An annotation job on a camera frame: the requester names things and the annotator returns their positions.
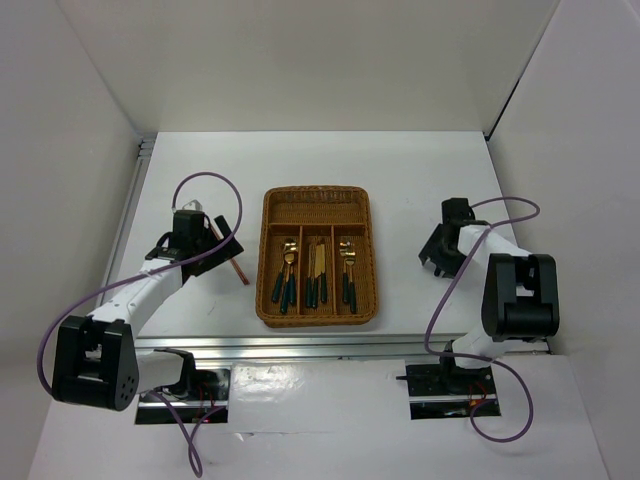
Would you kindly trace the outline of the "copper chopstick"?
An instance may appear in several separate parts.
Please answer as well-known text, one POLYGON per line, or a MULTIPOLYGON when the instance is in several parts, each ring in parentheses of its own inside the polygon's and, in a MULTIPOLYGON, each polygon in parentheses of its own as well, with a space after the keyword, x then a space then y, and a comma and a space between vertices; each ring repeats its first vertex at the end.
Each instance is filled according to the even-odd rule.
POLYGON ((249 281, 248 277, 246 276, 246 274, 244 273, 244 271, 242 270, 242 268, 240 267, 239 263, 235 259, 231 259, 230 263, 231 263, 234 271, 238 275, 239 279, 241 280, 242 284, 245 285, 245 286, 249 285, 250 281, 249 281))
MULTIPOLYGON (((221 234, 217 231, 217 229, 214 227, 214 225, 212 223, 209 224, 209 228, 210 228, 210 230, 212 231, 212 234, 214 235, 214 237, 217 240, 221 240, 222 239, 221 234)), ((230 259, 229 262, 231 263, 234 271, 238 275, 238 277, 241 280, 242 284, 245 285, 245 286, 248 286, 250 284, 249 278, 246 276, 246 274, 244 273, 244 271, 242 270, 242 268, 240 267, 238 262, 234 258, 230 259)))

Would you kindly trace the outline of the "gold knife green handle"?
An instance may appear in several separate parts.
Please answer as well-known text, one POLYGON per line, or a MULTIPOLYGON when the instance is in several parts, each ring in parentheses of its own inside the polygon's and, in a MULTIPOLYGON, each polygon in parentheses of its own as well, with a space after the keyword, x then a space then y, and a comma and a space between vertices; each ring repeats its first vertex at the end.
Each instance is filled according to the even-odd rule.
POLYGON ((314 254, 314 276, 312 289, 312 307, 316 309, 319 302, 320 277, 323 269, 323 245, 318 243, 315 246, 314 254))
POLYGON ((319 266, 319 294, 320 301, 322 304, 326 304, 328 301, 328 286, 327 286, 327 276, 326 276, 326 245, 322 242, 318 246, 318 258, 317 263, 319 266))
POLYGON ((308 245, 307 254, 307 276, 305 283, 305 307, 311 309, 313 307, 313 295, 314 295, 314 255, 315 255, 315 243, 310 242, 308 245))

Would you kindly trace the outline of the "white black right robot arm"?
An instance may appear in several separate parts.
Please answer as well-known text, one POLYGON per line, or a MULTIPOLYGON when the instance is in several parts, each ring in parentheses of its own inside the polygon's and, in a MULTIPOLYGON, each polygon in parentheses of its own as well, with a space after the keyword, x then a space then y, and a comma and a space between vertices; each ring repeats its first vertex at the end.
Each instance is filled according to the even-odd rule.
POLYGON ((421 263, 431 264, 436 277, 452 281, 449 294, 471 265, 485 275, 478 323, 439 355, 438 384, 457 392, 513 348, 557 333, 557 269, 552 256, 524 250, 477 219, 466 198, 443 201, 441 214, 419 253, 421 263))

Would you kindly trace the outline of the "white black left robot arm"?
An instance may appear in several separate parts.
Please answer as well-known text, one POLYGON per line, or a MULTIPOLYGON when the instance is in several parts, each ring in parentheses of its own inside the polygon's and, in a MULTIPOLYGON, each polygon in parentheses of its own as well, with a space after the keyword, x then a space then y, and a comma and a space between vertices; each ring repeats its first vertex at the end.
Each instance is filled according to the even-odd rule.
POLYGON ((186 282, 233 259, 243 248, 223 216, 177 210, 171 231, 146 254, 132 282, 86 316, 67 316, 58 328, 52 396, 55 400, 122 411, 134 398, 165 389, 186 399, 198 387, 192 354, 159 348, 138 354, 135 340, 159 307, 186 282))

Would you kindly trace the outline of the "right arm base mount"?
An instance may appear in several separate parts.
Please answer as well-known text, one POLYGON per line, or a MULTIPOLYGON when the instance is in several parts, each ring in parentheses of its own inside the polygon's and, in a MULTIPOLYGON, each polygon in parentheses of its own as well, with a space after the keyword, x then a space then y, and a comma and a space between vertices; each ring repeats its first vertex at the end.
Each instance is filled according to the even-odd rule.
POLYGON ((407 365, 396 377, 405 382, 412 420, 468 418, 501 415, 490 367, 466 370, 444 364, 407 365))

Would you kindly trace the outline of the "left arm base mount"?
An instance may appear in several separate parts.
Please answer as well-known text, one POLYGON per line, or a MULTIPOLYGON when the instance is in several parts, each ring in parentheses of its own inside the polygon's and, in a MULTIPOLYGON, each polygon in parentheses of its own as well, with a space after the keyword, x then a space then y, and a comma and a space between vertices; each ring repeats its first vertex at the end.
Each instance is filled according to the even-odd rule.
POLYGON ((192 353, 172 348, 140 354, 137 361, 137 425, 228 422, 230 368, 201 369, 192 353))

